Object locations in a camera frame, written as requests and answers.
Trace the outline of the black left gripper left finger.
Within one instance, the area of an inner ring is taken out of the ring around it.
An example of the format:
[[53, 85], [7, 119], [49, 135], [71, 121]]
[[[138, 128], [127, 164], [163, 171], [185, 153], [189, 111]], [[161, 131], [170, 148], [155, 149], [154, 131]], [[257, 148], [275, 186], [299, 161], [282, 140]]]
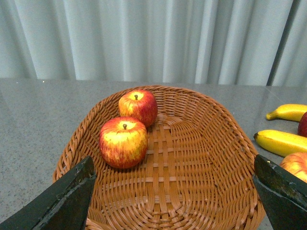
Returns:
[[85, 157], [48, 189], [0, 224], [2, 230], [83, 230], [96, 173]]

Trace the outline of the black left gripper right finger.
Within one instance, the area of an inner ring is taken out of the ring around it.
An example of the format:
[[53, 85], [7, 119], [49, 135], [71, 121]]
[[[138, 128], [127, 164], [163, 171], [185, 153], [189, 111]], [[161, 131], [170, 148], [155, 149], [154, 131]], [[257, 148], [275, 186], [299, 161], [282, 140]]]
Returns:
[[258, 154], [252, 176], [274, 230], [307, 228], [307, 183]]

